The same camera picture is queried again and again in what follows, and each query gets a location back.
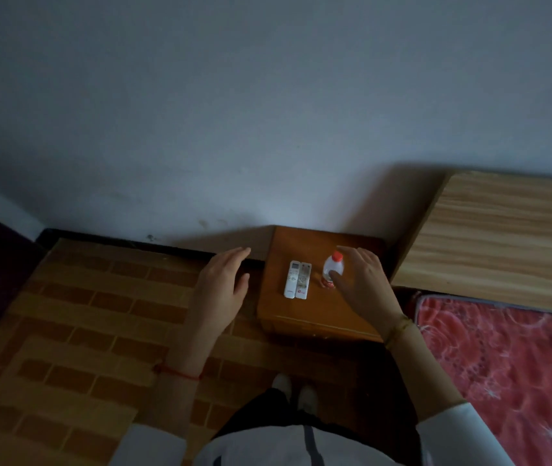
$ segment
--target wall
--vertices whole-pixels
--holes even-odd
[[[0,222],[30,240],[36,240],[45,228],[38,219],[2,195],[0,195]]]
[[[451,167],[552,175],[552,0],[0,0],[0,192],[50,226],[394,240]]]

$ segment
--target remote control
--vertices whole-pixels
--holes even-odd
[[[289,274],[285,283],[285,297],[293,299],[295,297],[295,289],[298,284],[298,275],[300,273],[300,262],[293,260],[289,264]]]
[[[306,299],[306,294],[308,292],[308,284],[311,281],[311,268],[313,266],[310,263],[302,262],[302,267],[300,268],[300,275],[298,276],[298,287],[295,290],[295,297],[300,299]]]

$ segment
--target red mattress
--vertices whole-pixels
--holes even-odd
[[[416,323],[513,462],[552,465],[552,314],[429,295]]]

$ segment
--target white sneaker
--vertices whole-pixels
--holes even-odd
[[[285,396],[287,396],[287,402],[291,402],[291,393],[293,392],[293,386],[291,385],[291,378],[284,373],[278,373],[272,381],[272,388],[278,389]]]
[[[298,396],[298,410],[304,411],[307,414],[317,415],[318,407],[319,398],[317,397],[317,391],[307,384],[302,388]]]

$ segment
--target left hand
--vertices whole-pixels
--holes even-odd
[[[198,275],[184,328],[213,337],[215,341],[233,321],[248,292],[250,274],[235,285],[235,275],[250,249],[228,250],[215,255]]]

